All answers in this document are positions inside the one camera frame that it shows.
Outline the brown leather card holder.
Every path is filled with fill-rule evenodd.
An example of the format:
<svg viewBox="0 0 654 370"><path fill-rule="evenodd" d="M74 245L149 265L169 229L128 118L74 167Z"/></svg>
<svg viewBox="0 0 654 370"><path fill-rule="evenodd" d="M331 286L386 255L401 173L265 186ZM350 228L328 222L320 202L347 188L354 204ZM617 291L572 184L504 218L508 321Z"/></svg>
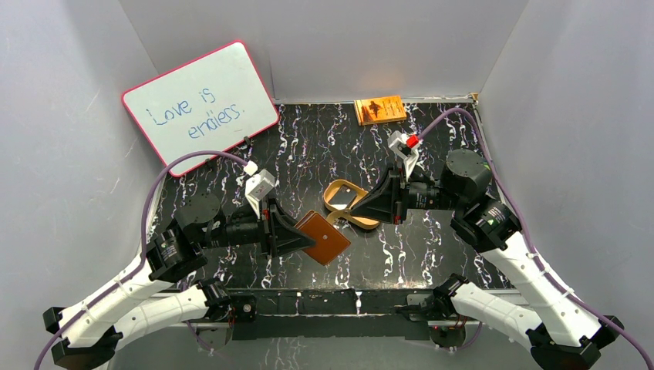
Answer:
<svg viewBox="0 0 654 370"><path fill-rule="evenodd" d="M351 241L320 213L311 210L295 225L315 241L302 251L322 266L330 264L350 245Z"/></svg>

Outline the gold oval tin tray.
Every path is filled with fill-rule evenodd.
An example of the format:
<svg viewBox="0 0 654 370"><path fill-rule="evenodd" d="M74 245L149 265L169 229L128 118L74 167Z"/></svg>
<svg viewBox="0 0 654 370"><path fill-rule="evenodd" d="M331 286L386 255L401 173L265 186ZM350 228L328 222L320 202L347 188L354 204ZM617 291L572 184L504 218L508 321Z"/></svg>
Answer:
<svg viewBox="0 0 654 370"><path fill-rule="evenodd" d="M345 210L351 209L352 206L359 202L367 193L367 190L364 190L348 180L338 179L332 181L326 187L322 199L325 208L330 214L334 212L337 213L337 215L333 217L334 220L340 218L347 220L363 230L374 230L380 225L379 221L364 217L354 217L344 213Z"/></svg>

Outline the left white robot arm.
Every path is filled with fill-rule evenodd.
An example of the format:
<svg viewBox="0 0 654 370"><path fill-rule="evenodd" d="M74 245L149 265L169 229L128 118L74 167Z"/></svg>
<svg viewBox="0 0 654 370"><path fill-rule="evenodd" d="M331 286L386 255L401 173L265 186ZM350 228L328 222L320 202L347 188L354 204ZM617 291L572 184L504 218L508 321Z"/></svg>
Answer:
<svg viewBox="0 0 654 370"><path fill-rule="evenodd" d="M80 303L52 307L43 314L54 335L50 348L55 365L64 369L95 369L124 345L181 321L223 321L234 313L229 294L216 278L155 302L168 289L208 263L204 250L259 244L264 254L278 257L315 246L295 226L274 197L245 205L225 215L212 193L192 197L167 228L151 237L145 252L104 287Z"/></svg>

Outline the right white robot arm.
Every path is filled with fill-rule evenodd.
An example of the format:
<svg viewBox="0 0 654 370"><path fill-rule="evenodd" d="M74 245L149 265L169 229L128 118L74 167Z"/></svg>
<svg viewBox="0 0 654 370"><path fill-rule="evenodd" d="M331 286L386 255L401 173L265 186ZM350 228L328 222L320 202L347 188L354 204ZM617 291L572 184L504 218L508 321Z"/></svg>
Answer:
<svg viewBox="0 0 654 370"><path fill-rule="evenodd" d="M439 179L391 165L351 214L401 224L409 210L451 211L455 234L501 271L528 306L505 301L452 274L428 298L402 306L401 313L427 320L475 318L525 347L543 369L591 368L601 350L617 339L621 322L615 317L600 321L562 283L547 279L548 267L528 249L517 216L488 194L491 178L483 157L470 150L449 153Z"/></svg>

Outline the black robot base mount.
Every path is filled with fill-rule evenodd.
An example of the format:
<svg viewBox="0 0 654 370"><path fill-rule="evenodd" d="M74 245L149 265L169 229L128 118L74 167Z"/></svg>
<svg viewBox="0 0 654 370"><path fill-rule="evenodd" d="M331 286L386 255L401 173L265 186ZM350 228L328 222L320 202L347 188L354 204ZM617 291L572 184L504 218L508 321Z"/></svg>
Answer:
<svg viewBox="0 0 654 370"><path fill-rule="evenodd" d="M429 289L231 289L231 306L192 320L233 341L263 338L403 338L449 352L471 346L480 322L431 307Z"/></svg>

